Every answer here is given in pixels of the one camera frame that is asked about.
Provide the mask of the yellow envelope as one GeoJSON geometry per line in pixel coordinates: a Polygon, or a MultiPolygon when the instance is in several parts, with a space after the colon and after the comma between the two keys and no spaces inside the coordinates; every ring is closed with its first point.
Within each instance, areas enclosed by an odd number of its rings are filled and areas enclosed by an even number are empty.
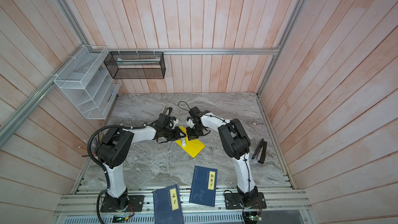
{"type": "Polygon", "coordinates": [[[185,150],[192,158],[195,158],[205,147],[205,145],[199,141],[198,139],[196,140],[188,140],[187,137],[184,138],[186,141],[186,147],[182,147],[181,145],[181,140],[177,140],[176,143],[183,149],[185,150]]]}

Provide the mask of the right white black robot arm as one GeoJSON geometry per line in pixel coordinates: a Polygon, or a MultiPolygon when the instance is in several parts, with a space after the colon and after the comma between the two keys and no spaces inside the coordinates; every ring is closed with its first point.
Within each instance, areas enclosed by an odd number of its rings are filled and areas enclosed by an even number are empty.
{"type": "Polygon", "coordinates": [[[205,136],[205,130],[218,132],[222,147],[232,158],[237,175],[237,195],[243,206],[258,196],[258,188],[249,164],[251,141],[241,122],[218,117],[210,111],[200,111],[198,107],[188,110],[187,136],[189,140],[205,136]]]}

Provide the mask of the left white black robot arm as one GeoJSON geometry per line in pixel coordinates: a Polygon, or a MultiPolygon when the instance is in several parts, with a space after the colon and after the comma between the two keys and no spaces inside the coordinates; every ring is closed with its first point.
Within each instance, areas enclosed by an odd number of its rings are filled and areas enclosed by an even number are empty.
{"type": "Polygon", "coordinates": [[[160,114],[158,120],[139,127],[107,125],[96,130],[87,141],[90,159],[104,172],[106,189],[97,198],[96,212],[125,212],[133,209],[123,177],[123,163],[132,144],[142,141],[177,141],[186,134],[177,126],[178,119],[160,114]]]}

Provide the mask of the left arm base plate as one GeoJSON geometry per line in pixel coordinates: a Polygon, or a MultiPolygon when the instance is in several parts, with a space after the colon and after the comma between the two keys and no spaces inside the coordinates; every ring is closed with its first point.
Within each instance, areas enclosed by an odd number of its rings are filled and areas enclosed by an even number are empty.
{"type": "Polygon", "coordinates": [[[105,194],[102,203],[99,209],[101,213],[141,212],[144,204],[144,195],[123,195],[119,198],[113,198],[105,194]]]}

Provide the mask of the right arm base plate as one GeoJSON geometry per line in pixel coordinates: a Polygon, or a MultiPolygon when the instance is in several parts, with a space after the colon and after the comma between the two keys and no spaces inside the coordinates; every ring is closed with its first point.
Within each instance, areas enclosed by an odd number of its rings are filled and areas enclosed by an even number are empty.
{"type": "Polygon", "coordinates": [[[230,190],[225,190],[223,193],[226,209],[259,209],[267,208],[264,194],[258,192],[250,197],[245,197],[241,193],[234,193],[230,190]]]}

